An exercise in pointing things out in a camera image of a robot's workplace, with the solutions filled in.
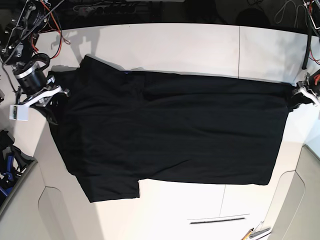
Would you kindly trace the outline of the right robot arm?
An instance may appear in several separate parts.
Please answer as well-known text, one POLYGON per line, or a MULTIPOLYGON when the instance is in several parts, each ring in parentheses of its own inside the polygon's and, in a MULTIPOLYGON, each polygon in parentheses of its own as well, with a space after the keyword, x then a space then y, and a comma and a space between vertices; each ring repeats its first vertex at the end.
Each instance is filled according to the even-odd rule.
POLYGON ((50 22, 55 31, 62 34, 61 25, 54 16, 54 10, 62 3, 52 6, 47 0, 19 0, 11 11, 11 20, 0 31, 1 68, 12 68, 18 82, 13 87, 15 103, 9 108, 9 118, 27 121, 29 109, 40 112, 52 125, 58 125, 62 109, 70 96, 67 88, 56 83, 54 75, 46 75, 52 58, 39 52, 36 43, 41 31, 50 22))

